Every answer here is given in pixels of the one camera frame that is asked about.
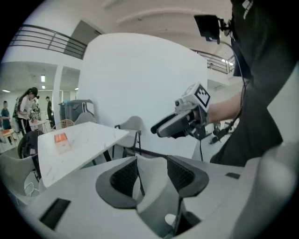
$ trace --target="black shirt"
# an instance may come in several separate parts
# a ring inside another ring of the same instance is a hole
[[[51,110],[50,108],[52,108],[52,103],[51,103],[51,101],[49,100],[49,101],[48,101],[48,107],[47,107],[48,117],[50,117],[51,114],[52,114],[52,110]]]
[[[267,106],[287,81],[298,59],[287,35],[278,28],[278,18],[258,6],[258,1],[249,9],[243,2],[232,0],[234,37],[252,79],[246,87],[238,127],[211,159],[213,163],[242,167],[247,160],[262,156],[282,142]]]

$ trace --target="small box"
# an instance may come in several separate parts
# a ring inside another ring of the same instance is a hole
[[[54,140],[55,140],[56,151],[59,154],[62,154],[66,151],[71,150],[71,145],[70,145],[65,133],[55,134]]]

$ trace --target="woman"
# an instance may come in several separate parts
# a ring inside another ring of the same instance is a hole
[[[37,88],[32,87],[19,98],[17,114],[19,127],[23,135],[31,131],[28,119],[35,97],[37,97]]]

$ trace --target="railing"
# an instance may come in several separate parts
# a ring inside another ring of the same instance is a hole
[[[194,49],[191,50],[203,56],[207,60],[207,67],[210,69],[228,74],[232,72],[235,68],[235,59],[233,56],[230,57],[229,59],[224,59],[220,56],[216,56],[207,52],[194,50]]]
[[[33,25],[22,25],[9,46],[52,50],[83,59],[87,45],[62,33]]]

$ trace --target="person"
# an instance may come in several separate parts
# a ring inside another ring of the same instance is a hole
[[[50,125],[51,125],[51,128],[52,128],[54,126],[54,120],[53,120],[53,117],[52,117],[52,102],[50,101],[49,96],[46,97],[46,101],[48,102],[48,106],[47,106],[48,119],[50,121]]]
[[[37,88],[32,87],[28,89],[18,100],[17,116],[19,127],[23,136],[25,133],[31,131],[29,115],[32,108],[33,99],[37,97],[37,92]]]
[[[272,4],[269,9],[268,5],[261,4],[263,1],[248,1],[247,6],[243,2],[232,1],[232,47],[239,59],[246,88],[243,94],[240,92],[229,100],[211,104],[207,112],[208,124],[233,119],[241,112],[237,128],[210,160],[211,163],[240,167],[281,144],[282,136],[267,106],[283,87],[298,60],[296,42],[287,29],[281,27],[279,14],[273,13],[272,8],[276,6],[278,10],[279,7]],[[234,75],[241,76],[236,58]]]
[[[11,129],[11,125],[10,125],[10,116],[9,116],[9,111],[7,109],[8,104],[7,101],[4,100],[3,102],[3,109],[1,111],[1,118],[2,118],[2,127],[3,129]],[[12,145],[12,141],[11,141],[11,137],[8,137],[8,141],[9,143]]]

